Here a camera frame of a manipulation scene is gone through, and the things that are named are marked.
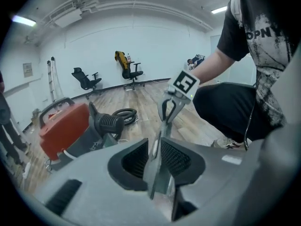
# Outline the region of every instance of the human arm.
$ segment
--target human arm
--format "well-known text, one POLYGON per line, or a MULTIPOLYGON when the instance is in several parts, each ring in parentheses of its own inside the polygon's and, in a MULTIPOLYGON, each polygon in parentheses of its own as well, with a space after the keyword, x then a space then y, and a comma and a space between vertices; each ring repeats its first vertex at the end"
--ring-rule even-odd
POLYGON ((202 62, 201 66, 196 67, 192 71, 192 74, 199 78, 201 83, 205 83, 222 74, 234 64, 234 62, 235 60, 231 59, 217 48, 212 55, 202 62))
POLYGON ((239 27, 228 3, 222 34, 215 52, 191 71, 201 83, 214 79, 228 69, 235 61, 241 60, 249 52, 246 33, 239 27))

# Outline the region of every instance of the framed picture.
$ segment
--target framed picture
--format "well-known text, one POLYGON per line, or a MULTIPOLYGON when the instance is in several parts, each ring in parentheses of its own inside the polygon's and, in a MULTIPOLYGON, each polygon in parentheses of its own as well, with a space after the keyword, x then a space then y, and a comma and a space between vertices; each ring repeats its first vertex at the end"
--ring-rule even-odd
POLYGON ((32 64, 23 64, 24 78, 32 76, 32 64))

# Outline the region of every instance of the black baseboard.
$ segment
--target black baseboard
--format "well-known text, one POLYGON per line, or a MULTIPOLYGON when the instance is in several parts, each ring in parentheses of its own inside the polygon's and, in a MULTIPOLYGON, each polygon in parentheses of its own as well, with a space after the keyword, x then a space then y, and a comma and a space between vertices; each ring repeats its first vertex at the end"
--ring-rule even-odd
POLYGON ((26 130, 28 130, 28 129, 29 129, 29 127, 30 127, 30 126, 32 126, 32 125, 33 125, 33 123, 32 123, 32 122, 30 122, 30 124, 29 124, 27 127, 25 127, 25 129, 23 130, 23 133, 24 133, 24 132, 26 132, 26 130))
MULTIPOLYGON (((151 82, 159 82, 159 81, 168 81, 170 80, 170 78, 165 78, 165 79, 157 79, 157 80, 151 80, 151 81, 141 81, 143 83, 151 83, 151 82)), ((117 86, 113 86, 113 87, 108 87, 108 88, 104 88, 104 89, 96 89, 95 92, 104 92, 104 91, 107 91, 107 90, 110 90, 110 89, 116 89, 116 88, 121 88, 123 87, 124 85, 117 85, 117 86)), ((86 95, 88 95, 88 93, 85 93, 85 94, 82 94, 82 95, 79 95, 79 96, 76 96, 76 97, 72 97, 71 99, 74 100, 74 99, 78 99, 78 98, 81 98, 81 97, 84 97, 86 95)))

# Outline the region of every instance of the pipe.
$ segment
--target pipe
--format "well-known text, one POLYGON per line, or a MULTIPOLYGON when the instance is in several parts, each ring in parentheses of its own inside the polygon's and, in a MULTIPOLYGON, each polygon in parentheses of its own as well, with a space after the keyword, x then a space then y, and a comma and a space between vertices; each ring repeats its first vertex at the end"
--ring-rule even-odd
MULTIPOLYGON (((42 23, 47 17, 49 17, 49 16, 50 16, 51 14, 53 14, 54 12, 56 12, 58 9, 60 9, 60 8, 62 8, 63 6, 67 5, 68 3, 74 2, 74 1, 76 1, 76 0, 68 0, 68 1, 64 2, 63 4, 61 4, 60 6, 56 7, 56 8, 53 9, 50 13, 48 13, 46 16, 44 16, 44 17, 40 20, 40 23, 42 23)), ((190 3, 190 5, 187 5, 187 7, 192 8, 192 9, 194 9, 195 11, 199 12, 199 11, 197 10, 197 8, 195 7, 195 3, 191 2, 191 0, 187 0, 187 1, 190 3)), ((82 11, 87 11, 87 10, 91 11, 90 9, 85 9, 85 8, 83 8, 83 9, 81 9, 81 10, 82 10, 82 11)), ((48 27, 50 24, 52 24, 53 22, 54 22, 54 20, 53 20, 53 19, 50 19, 46 24, 44 24, 44 26, 43 26, 41 29, 38 29, 37 31, 32 30, 32 31, 29 33, 29 36, 32 36, 32 34, 33 34, 33 36, 34 36, 35 34, 38 35, 39 33, 43 33, 44 29, 45 29, 46 27, 48 27)), ((212 28, 210 25, 204 23, 202 20, 199 20, 199 19, 198 19, 198 21, 197 21, 197 22, 194 22, 194 23, 196 23, 197 25, 201 25, 202 27, 204 27, 204 28, 207 29, 207 30, 213 30, 213 28, 212 28)))
POLYGON ((63 150, 63 152, 64 152, 64 154, 67 156, 67 157, 69 157, 70 159, 72 159, 72 160, 75 160, 77 157, 75 157, 75 156, 72 156, 70 153, 68 153, 66 150, 63 150))
POLYGON ((133 8, 133 4, 135 4, 135 8, 167 13, 167 14, 170 14, 173 16, 183 18, 190 22, 193 22, 197 25, 202 26, 203 28, 205 28, 207 30, 213 30, 213 28, 210 25, 204 23, 202 20, 200 20, 194 16, 186 14, 185 12, 182 12, 182 11, 177 10, 172 7, 167 7, 167 6, 163 6, 163 5, 159 5, 159 4, 155 4, 155 3, 151 3, 151 2, 143 2, 143 1, 134 0, 134 1, 123 1, 123 2, 111 2, 111 3, 102 4, 102 5, 96 5, 96 6, 93 4, 86 8, 83 8, 82 11, 88 10, 90 13, 95 13, 95 12, 105 11, 105 10, 109 10, 109 9, 133 8))

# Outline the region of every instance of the office chair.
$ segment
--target office chair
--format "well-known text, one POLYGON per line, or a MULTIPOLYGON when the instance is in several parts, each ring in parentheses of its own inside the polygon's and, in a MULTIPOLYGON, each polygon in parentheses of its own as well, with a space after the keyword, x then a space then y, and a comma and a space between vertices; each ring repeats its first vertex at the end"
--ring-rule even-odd
POLYGON ((80 82, 80 86, 84 90, 92 89, 92 91, 86 95, 87 99, 89 99, 90 95, 96 92, 96 84, 98 84, 102 80, 101 78, 96 78, 98 72, 93 74, 94 80, 89 80, 88 75, 85 75, 81 68, 74 68, 74 72, 71 74, 80 82))
POLYGON ((143 71, 137 71, 137 67, 139 64, 141 63, 136 63, 134 65, 136 65, 136 70, 135 72, 131 73, 131 64, 135 63, 133 62, 128 62, 127 58, 125 57, 124 52, 121 51, 116 51, 115 52, 115 60, 119 61, 121 67, 122 67, 122 77, 124 79, 129 79, 132 80, 132 83, 126 84, 123 86, 123 89, 126 89, 127 86, 132 86, 132 89, 135 89, 135 85, 142 85, 143 87, 145 86, 145 82, 135 82, 135 80, 137 80, 137 76, 140 76, 143 74, 143 71))

